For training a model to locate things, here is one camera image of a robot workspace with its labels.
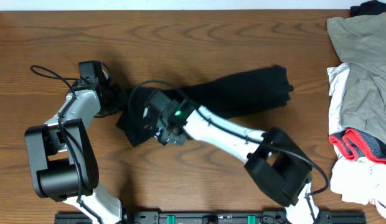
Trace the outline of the black t-shirt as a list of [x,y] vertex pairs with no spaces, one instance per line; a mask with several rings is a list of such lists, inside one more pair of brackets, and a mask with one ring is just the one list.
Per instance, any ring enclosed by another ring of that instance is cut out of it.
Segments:
[[[168,97],[180,101],[183,97],[178,90],[216,115],[229,119],[285,106],[291,99],[289,93],[294,87],[288,81],[287,70],[280,65],[274,65],[176,90],[170,88],[163,92]],[[128,113],[128,102],[125,101],[116,127],[125,133],[133,147],[154,136],[155,131],[146,128],[142,119],[144,103],[153,91],[154,88],[143,86],[126,90],[126,93],[132,96],[133,114]]]

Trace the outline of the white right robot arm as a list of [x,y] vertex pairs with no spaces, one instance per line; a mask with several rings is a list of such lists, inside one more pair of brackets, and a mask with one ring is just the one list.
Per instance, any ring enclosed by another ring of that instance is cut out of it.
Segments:
[[257,187],[285,207],[290,223],[317,222],[319,209],[311,191],[316,165],[282,130],[246,128],[188,100],[147,103],[143,119],[155,125],[154,136],[163,145],[183,145],[190,138],[242,161]]

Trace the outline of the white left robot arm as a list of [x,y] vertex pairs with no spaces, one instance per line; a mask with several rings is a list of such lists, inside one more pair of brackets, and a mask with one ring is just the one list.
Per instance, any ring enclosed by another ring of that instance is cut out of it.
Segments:
[[119,198],[99,182],[87,129],[96,115],[118,111],[127,95],[119,85],[75,87],[57,114],[25,131],[32,185],[40,198],[79,209],[92,223],[124,223]]

